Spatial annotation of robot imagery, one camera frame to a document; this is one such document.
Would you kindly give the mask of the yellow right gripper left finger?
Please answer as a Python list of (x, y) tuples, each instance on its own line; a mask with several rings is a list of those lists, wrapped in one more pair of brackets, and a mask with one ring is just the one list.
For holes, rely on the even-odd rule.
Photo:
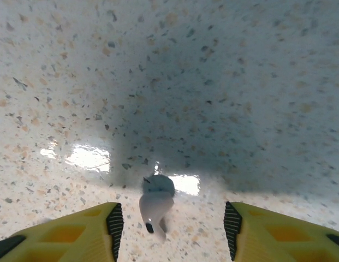
[(117, 261), (124, 220), (104, 203), (20, 230), (0, 241), (0, 261)]

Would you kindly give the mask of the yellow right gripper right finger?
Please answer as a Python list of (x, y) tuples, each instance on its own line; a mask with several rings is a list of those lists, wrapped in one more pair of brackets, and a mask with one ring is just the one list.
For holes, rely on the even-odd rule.
[(339, 232), (253, 205), (225, 203), (232, 261), (339, 262)]

